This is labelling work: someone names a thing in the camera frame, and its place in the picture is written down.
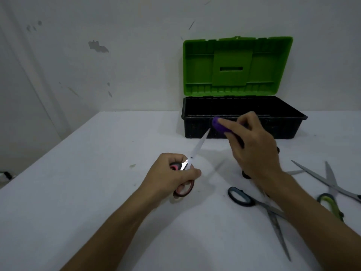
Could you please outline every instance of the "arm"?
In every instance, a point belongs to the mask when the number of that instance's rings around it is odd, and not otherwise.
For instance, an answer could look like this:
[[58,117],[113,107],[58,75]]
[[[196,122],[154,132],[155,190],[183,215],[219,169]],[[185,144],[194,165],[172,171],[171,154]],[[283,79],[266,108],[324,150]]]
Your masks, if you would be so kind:
[[219,119],[219,123],[243,139],[241,148],[232,133],[225,133],[238,164],[281,207],[323,268],[360,270],[361,237],[282,172],[276,142],[257,115],[249,112],[237,122]]
[[178,186],[201,175],[199,169],[173,171],[182,154],[163,153],[143,183],[61,270],[115,270],[144,218]]

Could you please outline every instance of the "person's left hand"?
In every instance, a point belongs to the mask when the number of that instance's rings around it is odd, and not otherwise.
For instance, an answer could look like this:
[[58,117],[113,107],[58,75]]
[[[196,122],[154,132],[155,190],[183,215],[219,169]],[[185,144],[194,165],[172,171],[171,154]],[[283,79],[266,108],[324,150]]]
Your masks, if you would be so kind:
[[183,163],[186,160],[187,157],[183,154],[160,154],[139,188],[146,190],[156,202],[160,202],[173,193],[178,186],[201,176],[201,170],[193,166],[184,171],[175,171],[169,167],[171,163]]

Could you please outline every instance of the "forearm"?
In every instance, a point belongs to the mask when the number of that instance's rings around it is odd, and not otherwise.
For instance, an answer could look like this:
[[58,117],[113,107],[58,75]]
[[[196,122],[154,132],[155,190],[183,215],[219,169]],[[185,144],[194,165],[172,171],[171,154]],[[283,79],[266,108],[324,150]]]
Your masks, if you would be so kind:
[[324,208],[286,173],[270,196],[284,211],[326,270],[361,269],[361,237]]
[[152,199],[147,193],[135,191],[62,270],[115,270],[152,209]]

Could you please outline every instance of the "person's left arm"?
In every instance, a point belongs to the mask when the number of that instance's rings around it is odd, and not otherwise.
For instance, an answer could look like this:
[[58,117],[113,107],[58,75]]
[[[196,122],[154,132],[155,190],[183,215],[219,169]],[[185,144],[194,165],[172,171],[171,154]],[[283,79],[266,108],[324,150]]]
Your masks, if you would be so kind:
[[201,175],[199,169],[174,171],[182,154],[163,153],[140,187],[121,205],[61,270],[115,270],[144,218],[181,184]]

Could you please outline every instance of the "purple object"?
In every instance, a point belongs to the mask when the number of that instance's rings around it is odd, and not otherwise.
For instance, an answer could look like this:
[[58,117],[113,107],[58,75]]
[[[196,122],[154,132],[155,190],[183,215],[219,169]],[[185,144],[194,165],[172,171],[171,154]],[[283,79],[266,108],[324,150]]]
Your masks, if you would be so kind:
[[214,117],[212,120],[212,126],[214,127],[215,130],[217,130],[220,133],[224,133],[224,132],[232,132],[230,129],[228,129],[227,127],[221,125],[218,122],[219,117]]

